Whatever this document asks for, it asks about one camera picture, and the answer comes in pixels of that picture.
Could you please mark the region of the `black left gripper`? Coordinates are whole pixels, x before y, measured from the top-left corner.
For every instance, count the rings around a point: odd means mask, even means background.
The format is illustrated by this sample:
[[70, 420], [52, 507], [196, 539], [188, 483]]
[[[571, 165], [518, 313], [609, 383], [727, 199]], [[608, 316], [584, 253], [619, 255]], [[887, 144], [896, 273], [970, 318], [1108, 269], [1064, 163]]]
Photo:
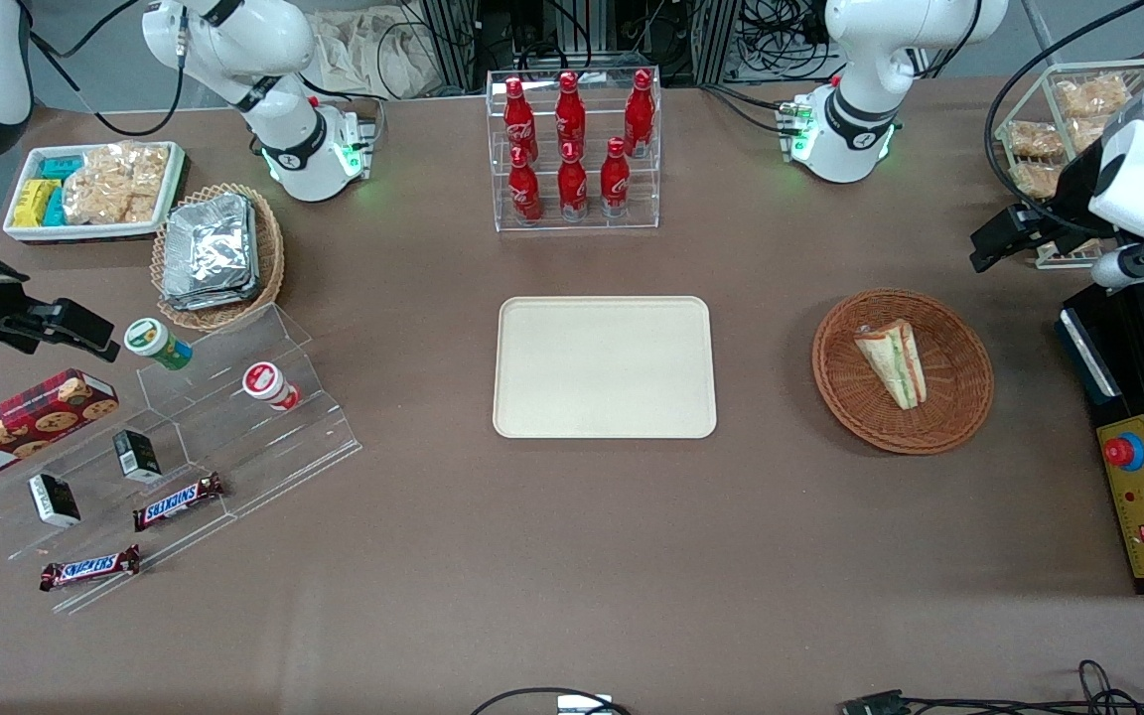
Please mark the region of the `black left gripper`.
[[985, 223], [975, 230], [970, 235], [974, 249], [968, 254], [974, 272], [984, 273], [1003, 259], [1054, 240], [1113, 238], [1115, 227], [1088, 207], [1097, 189], [1102, 153], [1102, 148], [1086, 148], [1059, 172], [1054, 193], [1036, 201], [1044, 213], [1016, 202], [1004, 208], [1004, 223]]

